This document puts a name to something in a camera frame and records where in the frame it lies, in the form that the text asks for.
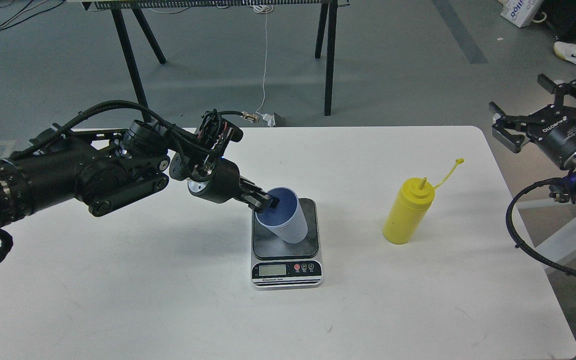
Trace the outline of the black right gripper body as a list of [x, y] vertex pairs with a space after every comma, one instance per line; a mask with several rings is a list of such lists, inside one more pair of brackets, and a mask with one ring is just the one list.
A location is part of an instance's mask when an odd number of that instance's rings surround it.
[[528, 116], [526, 135], [560, 170], [574, 168], [576, 107], [547, 105]]

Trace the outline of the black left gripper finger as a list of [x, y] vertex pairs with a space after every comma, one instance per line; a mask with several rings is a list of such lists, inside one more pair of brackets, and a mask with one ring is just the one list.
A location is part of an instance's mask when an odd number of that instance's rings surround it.
[[276, 208], [281, 200], [267, 193], [246, 193], [240, 196], [240, 201], [245, 203], [254, 212], [264, 212], [268, 208]]
[[246, 177], [239, 177], [239, 187], [241, 190], [240, 198], [242, 199], [254, 199], [259, 202], [269, 201], [272, 199], [270, 194], [263, 191], [261, 187]]

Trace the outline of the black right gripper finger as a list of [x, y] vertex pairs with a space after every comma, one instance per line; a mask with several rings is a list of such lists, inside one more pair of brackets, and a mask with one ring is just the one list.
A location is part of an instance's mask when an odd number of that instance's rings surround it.
[[508, 115], [494, 101], [488, 106], [493, 114], [493, 137], [510, 152], [518, 154], [526, 144], [536, 142], [535, 137], [530, 135], [531, 126], [538, 125], [536, 116]]
[[537, 82], [549, 94], [554, 95], [554, 101], [551, 108], [556, 114], [557, 112], [559, 114], [563, 112], [565, 96], [572, 96], [576, 100], [576, 79], [571, 82], [557, 84], [544, 75], [544, 73], [540, 73], [537, 76]]

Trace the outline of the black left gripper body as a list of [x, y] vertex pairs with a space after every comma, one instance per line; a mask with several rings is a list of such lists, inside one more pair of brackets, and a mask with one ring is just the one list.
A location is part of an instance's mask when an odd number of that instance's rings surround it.
[[238, 198], [243, 193], [240, 185], [240, 170], [235, 162], [222, 159], [211, 174], [210, 180], [204, 182], [188, 180], [189, 193], [196, 198], [216, 204]]

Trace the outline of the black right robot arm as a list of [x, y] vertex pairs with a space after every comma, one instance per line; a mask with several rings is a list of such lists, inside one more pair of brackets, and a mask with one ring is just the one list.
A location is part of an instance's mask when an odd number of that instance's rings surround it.
[[491, 77], [494, 157], [535, 244], [512, 239], [540, 262], [576, 330], [576, 79]]

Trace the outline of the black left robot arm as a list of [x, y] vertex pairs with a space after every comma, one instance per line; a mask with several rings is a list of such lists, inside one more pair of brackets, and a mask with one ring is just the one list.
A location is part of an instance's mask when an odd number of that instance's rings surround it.
[[70, 199], [102, 217], [174, 179], [187, 180], [193, 196], [213, 203], [235, 199], [257, 214], [276, 208], [276, 196], [224, 159], [227, 146], [243, 137], [226, 115], [207, 111], [192, 133], [145, 105], [110, 100], [44, 130], [29, 148], [0, 159], [0, 263], [14, 244], [5, 226]]

